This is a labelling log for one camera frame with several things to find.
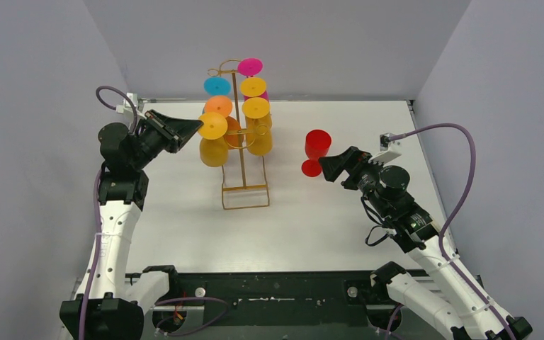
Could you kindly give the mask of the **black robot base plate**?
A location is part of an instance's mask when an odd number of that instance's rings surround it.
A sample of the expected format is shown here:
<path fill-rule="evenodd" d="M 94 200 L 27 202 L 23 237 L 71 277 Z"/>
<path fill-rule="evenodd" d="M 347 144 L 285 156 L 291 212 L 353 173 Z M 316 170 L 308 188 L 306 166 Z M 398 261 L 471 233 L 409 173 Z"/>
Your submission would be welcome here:
<path fill-rule="evenodd" d="M 215 326 L 386 327 L 397 304 L 372 288 L 370 271 L 173 273 L 163 300 L 204 295 L 154 307 L 147 325 L 161 332 Z"/>

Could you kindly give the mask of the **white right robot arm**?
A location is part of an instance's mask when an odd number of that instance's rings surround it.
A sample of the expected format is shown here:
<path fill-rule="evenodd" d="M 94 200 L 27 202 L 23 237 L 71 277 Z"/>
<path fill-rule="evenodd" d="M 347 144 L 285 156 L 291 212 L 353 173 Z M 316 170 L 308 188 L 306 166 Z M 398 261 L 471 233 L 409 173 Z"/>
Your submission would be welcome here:
<path fill-rule="evenodd" d="M 394 261 L 370 275 L 370 292 L 379 303 L 407 307 L 445 339 L 527 339 L 533 328 L 495 302 L 464 267 L 457 252 L 440 236 L 441 228 L 408 193 L 410 175 L 385 165 L 384 153 L 372 156 L 356 147 L 319 159 L 326 181 L 346 172 L 341 185 L 360 191 L 367 213 L 399 248 L 415 261 L 443 293 L 438 297 Z"/>

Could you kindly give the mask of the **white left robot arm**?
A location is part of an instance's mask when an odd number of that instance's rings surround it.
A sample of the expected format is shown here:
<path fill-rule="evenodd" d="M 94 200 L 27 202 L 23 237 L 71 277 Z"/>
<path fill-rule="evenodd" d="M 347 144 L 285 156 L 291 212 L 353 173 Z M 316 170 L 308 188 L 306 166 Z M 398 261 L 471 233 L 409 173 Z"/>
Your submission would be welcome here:
<path fill-rule="evenodd" d="M 94 186 L 96 233 L 86 273 L 59 318 L 73 339 L 140 339 L 146 311 L 157 301 L 177 303 L 181 284 L 173 268 L 149 272 L 125 287 L 132 236 L 142 214 L 149 179 L 146 165 L 161 152 L 179 152 L 203 126 L 149 110 L 136 125 L 110 123 L 98 133 L 103 163 Z"/>

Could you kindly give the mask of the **red wine glass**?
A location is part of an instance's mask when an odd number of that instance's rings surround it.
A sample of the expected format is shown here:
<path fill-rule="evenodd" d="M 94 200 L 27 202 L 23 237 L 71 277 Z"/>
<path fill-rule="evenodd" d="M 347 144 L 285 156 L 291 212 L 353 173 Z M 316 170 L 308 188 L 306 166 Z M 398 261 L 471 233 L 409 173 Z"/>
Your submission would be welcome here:
<path fill-rule="evenodd" d="M 309 131 L 305 136 L 305 154 L 307 160 L 302 163 L 301 171 L 308 177 L 316 177 L 322 173 L 319 159 L 325 157 L 332 143 L 330 134 L 324 130 Z"/>

